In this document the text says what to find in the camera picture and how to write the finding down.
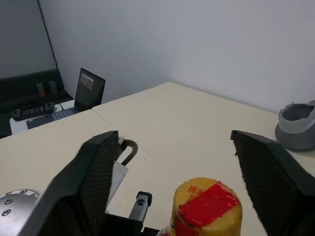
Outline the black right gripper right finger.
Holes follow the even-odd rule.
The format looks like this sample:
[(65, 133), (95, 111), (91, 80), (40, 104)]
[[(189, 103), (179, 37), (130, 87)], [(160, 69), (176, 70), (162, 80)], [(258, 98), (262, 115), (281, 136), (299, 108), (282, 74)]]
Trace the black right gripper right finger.
[(279, 143), (233, 130), (248, 195), (269, 236), (315, 234), (315, 178)]

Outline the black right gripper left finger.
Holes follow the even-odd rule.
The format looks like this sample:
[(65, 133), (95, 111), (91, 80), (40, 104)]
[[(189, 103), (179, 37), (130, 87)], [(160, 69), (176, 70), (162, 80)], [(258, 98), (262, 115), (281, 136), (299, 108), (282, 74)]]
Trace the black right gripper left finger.
[(54, 177), (19, 232), (21, 236), (97, 236), (109, 198), (117, 131), (87, 140)]

